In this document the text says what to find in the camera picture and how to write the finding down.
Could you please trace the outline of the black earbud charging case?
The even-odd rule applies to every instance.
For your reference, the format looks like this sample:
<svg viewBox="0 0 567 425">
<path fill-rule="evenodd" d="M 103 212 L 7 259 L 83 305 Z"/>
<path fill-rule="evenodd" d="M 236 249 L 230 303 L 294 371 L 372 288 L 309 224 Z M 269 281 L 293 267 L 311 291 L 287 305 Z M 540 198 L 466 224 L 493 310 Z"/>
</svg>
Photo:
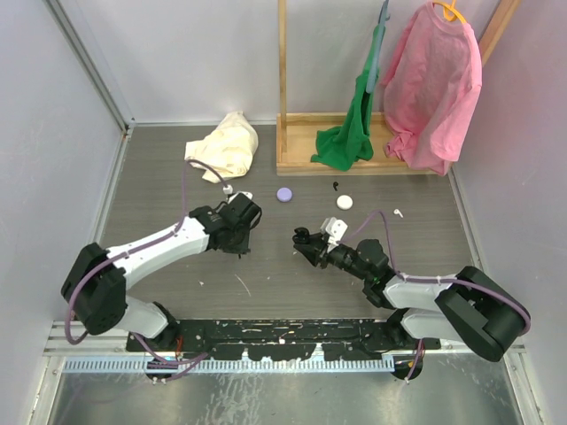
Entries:
<svg viewBox="0 0 567 425">
<path fill-rule="evenodd" d="M 310 244 L 309 230 L 305 227 L 295 228 L 292 241 L 294 244 Z"/>
</svg>

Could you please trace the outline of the cream cloth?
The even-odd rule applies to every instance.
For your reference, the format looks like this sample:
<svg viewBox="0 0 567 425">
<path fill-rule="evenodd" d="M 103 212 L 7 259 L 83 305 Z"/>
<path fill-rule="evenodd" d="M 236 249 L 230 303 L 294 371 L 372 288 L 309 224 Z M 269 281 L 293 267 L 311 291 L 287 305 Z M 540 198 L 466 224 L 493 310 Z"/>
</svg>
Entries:
<svg viewBox="0 0 567 425">
<path fill-rule="evenodd" d="M 257 132 L 244 113 L 230 112 L 209 135 L 186 143 L 184 159 L 209 165 L 227 181 L 248 173 L 258 145 Z"/>
</svg>

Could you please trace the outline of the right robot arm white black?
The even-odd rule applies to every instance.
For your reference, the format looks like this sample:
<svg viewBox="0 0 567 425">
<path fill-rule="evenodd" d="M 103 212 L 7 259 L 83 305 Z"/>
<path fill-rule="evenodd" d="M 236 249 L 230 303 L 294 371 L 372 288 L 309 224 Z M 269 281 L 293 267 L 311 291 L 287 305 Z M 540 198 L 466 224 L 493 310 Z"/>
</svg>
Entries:
<svg viewBox="0 0 567 425">
<path fill-rule="evenodd" d="M 497 362 L 530 329 L 527 310 L 475 267 L 438 278 L 410 276 L 394 270 L 377 239 L 352 248 L 325 232 L 296 228 L 292 241 L 314 267 L 334 266 L 361 280 L 366 299 L 392 311 L 388 336 L 398 348 L 426 338 L 446 339 Z"/>
</svg>

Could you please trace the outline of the purple earbud charging case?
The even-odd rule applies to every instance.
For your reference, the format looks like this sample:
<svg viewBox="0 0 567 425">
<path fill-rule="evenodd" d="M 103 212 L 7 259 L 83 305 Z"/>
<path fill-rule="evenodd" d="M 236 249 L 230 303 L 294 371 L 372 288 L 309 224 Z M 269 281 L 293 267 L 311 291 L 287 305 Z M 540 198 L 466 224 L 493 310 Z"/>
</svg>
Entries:
<svg viewBox="0 0 567 425">
<path fill-rule="evenodd" d="M 282 187 L 276 192 L 276 199 L 282 203 L 288 203 L 293 198 L 293 192 L 290 188 Z"/>
</svg>

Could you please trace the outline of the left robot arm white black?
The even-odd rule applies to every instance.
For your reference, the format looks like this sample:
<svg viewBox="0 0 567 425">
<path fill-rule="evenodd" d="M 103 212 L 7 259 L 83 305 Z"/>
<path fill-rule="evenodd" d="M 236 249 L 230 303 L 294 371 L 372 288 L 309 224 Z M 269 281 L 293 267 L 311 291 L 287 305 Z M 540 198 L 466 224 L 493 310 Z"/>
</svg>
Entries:
<svg viewBox="0 0 567 425">
<path fill-rule="evenodd" d="M 238 192 L 216 207 L 198 207 L 174 225 L 152 235 L 104 249 L 83 247 L 61 288 L 68 303 L 67 322 L 81 322 L 85 336 L 114 328 L 146 339 L 158 351 L 172 348 L 180 333 L 176 318 L 158 302 L 131 297 L 144 278 L 180 259 L 207 251 L 237 256 L 249 252 L 251 231 L 261 208 L 248 192 Z"/>
</svg>

